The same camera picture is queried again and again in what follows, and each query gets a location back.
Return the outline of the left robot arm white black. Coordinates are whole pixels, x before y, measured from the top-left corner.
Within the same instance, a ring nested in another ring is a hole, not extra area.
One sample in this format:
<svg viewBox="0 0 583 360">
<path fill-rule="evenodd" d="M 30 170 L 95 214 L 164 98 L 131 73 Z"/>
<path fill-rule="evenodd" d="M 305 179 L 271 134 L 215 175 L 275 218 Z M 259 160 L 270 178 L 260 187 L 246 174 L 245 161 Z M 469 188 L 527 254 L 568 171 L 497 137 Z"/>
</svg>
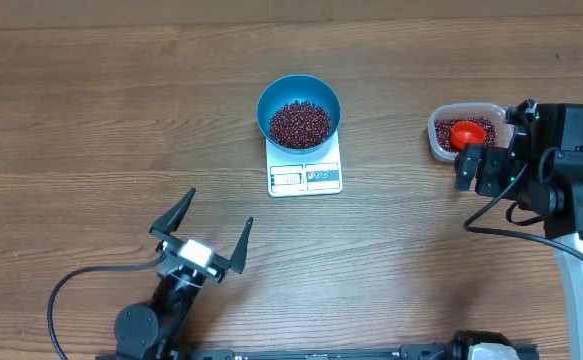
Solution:
<svg viewBox="0 0 583 360">
<path fill-rule="evenodd" d="M 252 218 L 246 221 L 228 259 L 200 240 L 181 240 L 173 235 L 194 195 L 195 190 L 190 189 L 150 228 L 150 234 L 160 241 L 159 283 L 150 300 L 130 305 L 118 314 L 114 323 L 116 359 L 179 359 L 181 353 L 175 348 L 176 342 L 204 283 L 220 283 L 229 271 L 240 274 L 245 268 Z"/>
</svg>

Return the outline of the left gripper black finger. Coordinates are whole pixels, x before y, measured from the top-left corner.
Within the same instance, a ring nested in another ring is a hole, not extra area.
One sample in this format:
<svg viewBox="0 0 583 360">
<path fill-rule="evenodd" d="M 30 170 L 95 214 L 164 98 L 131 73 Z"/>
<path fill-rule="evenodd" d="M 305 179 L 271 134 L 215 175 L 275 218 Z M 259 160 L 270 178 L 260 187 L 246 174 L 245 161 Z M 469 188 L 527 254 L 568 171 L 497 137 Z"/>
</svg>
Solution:
<svg viewBox="0 0 583 360">
<path fill-rule="evenodd" d="M 246 266 L 248 239 L 252 229 L 253 221 L 254 218 L 250 217 L 245 223 L 244 229 L 229 260 L 230 269 L 238 274 L 242 274 Z"/>
<path fill-rule="evenodd" d="M 196 189 L 191 188 L 170 210 L 155 220 L 150 228 L 150 233 L 170 235 L 175 232 L 184 219 Z"/>
</svg>

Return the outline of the orange measuring scoop blue handle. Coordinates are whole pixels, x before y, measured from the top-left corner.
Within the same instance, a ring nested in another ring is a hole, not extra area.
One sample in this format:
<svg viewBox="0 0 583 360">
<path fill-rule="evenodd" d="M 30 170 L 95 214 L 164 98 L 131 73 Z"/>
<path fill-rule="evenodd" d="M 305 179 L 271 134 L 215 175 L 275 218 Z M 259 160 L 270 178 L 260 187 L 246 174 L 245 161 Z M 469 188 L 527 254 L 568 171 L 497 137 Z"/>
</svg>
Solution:
<svg viewBox="0 0 583 360">
<path fill-rule="evenodd" d="M 482 144 L 486 135 L 486 131 L 479 124 L 460 121 L 451 128 L 450 142 L 456 148 L 463 150 L 469 144 Z"/>
</svg>

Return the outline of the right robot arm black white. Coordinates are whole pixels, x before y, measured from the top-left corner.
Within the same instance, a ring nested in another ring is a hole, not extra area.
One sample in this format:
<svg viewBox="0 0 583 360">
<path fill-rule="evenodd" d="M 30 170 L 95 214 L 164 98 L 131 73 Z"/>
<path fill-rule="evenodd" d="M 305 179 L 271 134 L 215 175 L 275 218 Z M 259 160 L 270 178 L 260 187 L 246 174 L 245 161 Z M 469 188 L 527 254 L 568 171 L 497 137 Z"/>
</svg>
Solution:
<svg viewBox="0 0 583 360">
<path fill-rule="evenodd" d="M 510 107 L 514 128 L 507 147 L 470 144 L 455 159 L 455 186 L 489 198 L 463 227 L 547 245 L 554 250 L 565 294 L 569 353 L 583 359 L 583 104 L 537 103 Z M 500 200 L 533 212 L 541 236 L 475 226 Z"/>
</svg>

